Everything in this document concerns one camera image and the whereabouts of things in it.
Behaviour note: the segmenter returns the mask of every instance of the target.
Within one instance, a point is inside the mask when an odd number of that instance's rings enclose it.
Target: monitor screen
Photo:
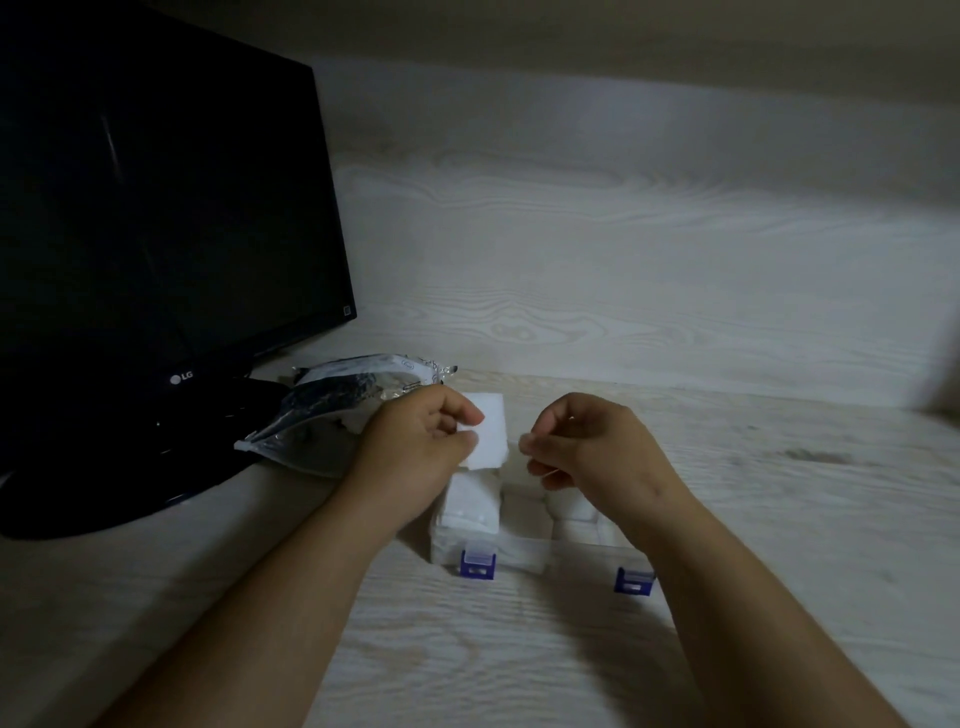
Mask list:
[[[309,66],[134,5],[2,27],[8,449],[354,317]]]

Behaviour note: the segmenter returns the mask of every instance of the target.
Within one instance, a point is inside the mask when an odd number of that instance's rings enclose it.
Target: left hand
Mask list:
[[[364,511],[376,536],[391,539],[433,502],[477,444],[483,413],[442,384],[384,403],[364,428],[337,498]]]

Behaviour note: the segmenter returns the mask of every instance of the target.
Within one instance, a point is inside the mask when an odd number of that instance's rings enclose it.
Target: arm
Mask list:
[[[777,577],[687,490],[629,409],[567,395],[543,411],[520,449],[544,487],[580,488],[646,552],[716,724],[906,725]]]
[[[161,657],[96,728],[302,725],[373,557],[476,446],[442,385],[381,407],[344,482]]]

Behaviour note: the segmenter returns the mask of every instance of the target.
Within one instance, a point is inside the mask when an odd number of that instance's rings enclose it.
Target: hand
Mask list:
[[[337,498],[365,511],[376,536],[391,539],[433,502],[477,444],[483,412],[442,384],[383,404],[364,428]]]
[[[579,488],[631,539],[634,529],[628,524],[637,522],[649,531],[659,524],[666,501],[689,496],[636,415],[593,395],[559,398],[540,413],[519,447],[532,458],[527,470],[541,477],[544,488]]]

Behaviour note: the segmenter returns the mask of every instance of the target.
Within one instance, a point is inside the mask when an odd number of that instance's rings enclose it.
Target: desk surface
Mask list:
[[[915,726],[960,725],[960,432],[916,414],[469,372],[512,437],[570,389],[630,404],[690,487]],[[150,518],[0,541],[0,724],[84,726],[323,501],[253,466]],[[313,726],[702,725],[662,594],[426,562],[426,521],[374,562]]]

